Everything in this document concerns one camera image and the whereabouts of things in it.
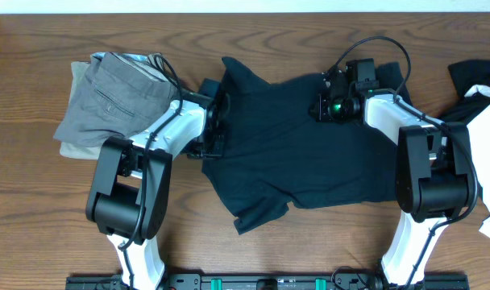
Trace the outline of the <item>black t-shirt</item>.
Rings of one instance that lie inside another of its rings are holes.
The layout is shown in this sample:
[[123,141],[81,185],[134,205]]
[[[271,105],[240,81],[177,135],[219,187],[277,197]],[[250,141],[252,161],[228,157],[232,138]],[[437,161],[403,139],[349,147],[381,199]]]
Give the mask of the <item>black t-shirt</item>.
[[380,131],[317,122],[309,108],[325,91],[320,73],[271,84],[226,56],[222,87],[230,109],[220,159],[208,177],[239,234],[281,218],[294,205],[314,209],[392,201],[396,145]]

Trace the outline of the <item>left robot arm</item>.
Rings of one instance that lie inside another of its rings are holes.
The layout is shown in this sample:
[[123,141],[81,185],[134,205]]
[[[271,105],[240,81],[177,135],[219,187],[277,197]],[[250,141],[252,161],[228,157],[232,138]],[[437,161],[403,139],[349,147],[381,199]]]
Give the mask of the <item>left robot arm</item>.
[[127,139],[108,138],[101,147],[87,219],[118,253],[120,275],[70,277],[68,289],[159,289],[165,273],[157,233],[168,206],[172,162],[223,155],[220,123],[226,95],[218,81],[205,79],[194,93],[181,92],[167,112]]

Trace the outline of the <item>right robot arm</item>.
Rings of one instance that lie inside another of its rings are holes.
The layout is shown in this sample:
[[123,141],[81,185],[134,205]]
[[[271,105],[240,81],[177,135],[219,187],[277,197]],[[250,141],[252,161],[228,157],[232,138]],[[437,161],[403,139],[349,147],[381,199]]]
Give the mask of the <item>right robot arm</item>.
[[464,219],[478,196],[467,127],[412,107],[398,89],[383,88],[372,59],[333,65],[309,113],[319,122],[362,122],[397,147],[395,191],[401,217],[374,274],[333,274],[337,289],[467,289],[460,274],[425,273],[440,235]]

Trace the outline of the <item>black garment pile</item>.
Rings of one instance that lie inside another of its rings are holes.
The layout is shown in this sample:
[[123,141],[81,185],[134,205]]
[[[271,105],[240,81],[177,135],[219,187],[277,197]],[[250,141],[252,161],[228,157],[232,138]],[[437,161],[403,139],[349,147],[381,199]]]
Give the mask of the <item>black garment pile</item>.
[[448,66],[459,100],[439,118],[468,124],[490,105],[490,60],[464,60]]

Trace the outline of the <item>black mounting rail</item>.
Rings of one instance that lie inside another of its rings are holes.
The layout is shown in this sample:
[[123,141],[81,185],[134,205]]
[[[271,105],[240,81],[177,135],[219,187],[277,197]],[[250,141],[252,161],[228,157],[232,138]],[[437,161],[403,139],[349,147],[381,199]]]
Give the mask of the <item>black mounting rail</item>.
[[[156,289],[160,290],[364,290],[402,289],[388,284],[380,271],[361,271],[339,267],[331,275],[200,275],[201,273],[169,274]],[[121,275],[73,276],[65,281],[66,290],[129,289]],[[427,273],[421,282],[407,289],[468,290],[465,274]]]

